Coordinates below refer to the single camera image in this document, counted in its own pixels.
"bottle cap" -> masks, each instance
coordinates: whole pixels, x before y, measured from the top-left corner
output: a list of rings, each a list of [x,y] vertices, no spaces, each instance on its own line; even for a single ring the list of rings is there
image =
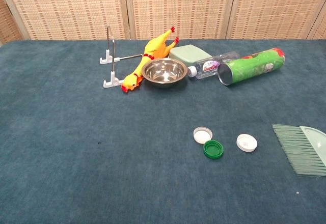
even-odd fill
[[[189,77],[195,77],[197,75],[197,69],[195,66],[189,66],[188,67],[188,76]]]
[[[224,148],[220,142],[209,140],[204,144],[204,154],[211,159],[218,159],[222,156]]]
[[[197,127],[194,130],[194,139],[199,144],[204,144],[208,140],[211,140],[213,137],[213,133],[206,127]]]
[[[257,147],[257,140],[248,134],[241,134],[236,140],[238,147],[245,152],[252,152]]]

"rubber chicken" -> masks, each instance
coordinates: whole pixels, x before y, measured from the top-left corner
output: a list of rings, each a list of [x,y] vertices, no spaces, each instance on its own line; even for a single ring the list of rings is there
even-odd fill
[[[174,27],[171,27],[164,34],[151,39],[145,46],[144,54],[141,62],[137,66],[137,68],[129,75],[127,75],[123,83],[121,85],[121,89],[123,92],[128,93],[129,90],[134,90],[136,87],[140,85],[140,82],[143,80],[142,68],[143,66],[150,60],[159,59],[166,57],[170,49],[173,48],[178,42],[179,38],[176,37],[174,42],[166,47],[166,40],[169,34],[174,32]]]

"woven panel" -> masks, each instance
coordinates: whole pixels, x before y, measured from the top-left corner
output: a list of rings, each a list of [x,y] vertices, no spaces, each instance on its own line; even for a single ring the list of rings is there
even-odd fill
[[[4,0],[0,0],[0,40],[3,44],[21,40],[19,29],[7,8]]]
[[[224,38],[221,32],[229,18],[225,15],[227,1],[132,0],[136,38],[156,37],[171,26],[184,39]]]
[[[227,38],[306,39],[324,0],[238,0]]]
[[[317,28],[312,34],[312,39],[326,39],[326,3],[321,14],[320,20],[316,23]]]
[[[14,0],[32,39],[106,39],[111,25],[115,38],[125,38],[120,0]]]

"plastic water bottle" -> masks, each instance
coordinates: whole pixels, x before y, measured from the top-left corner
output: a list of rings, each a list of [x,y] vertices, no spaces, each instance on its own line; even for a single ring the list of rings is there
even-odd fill
[[[216,75],[218,66],[221,63],[228,62],[230,60],[239,59],[240,54],[237,52],[227,52],[221,55],[213,56],[203,60],[199,60],[193,63],[192,66],[188,67],[188,76],[202,79],[212,75]]]

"stainless steel bowl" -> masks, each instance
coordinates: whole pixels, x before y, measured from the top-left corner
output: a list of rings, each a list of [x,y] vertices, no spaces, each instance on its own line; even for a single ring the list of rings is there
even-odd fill
[[[156,87],[169,88],[187,75],[187,67],[175,59],[154,59],[143,66],[142,75]]]

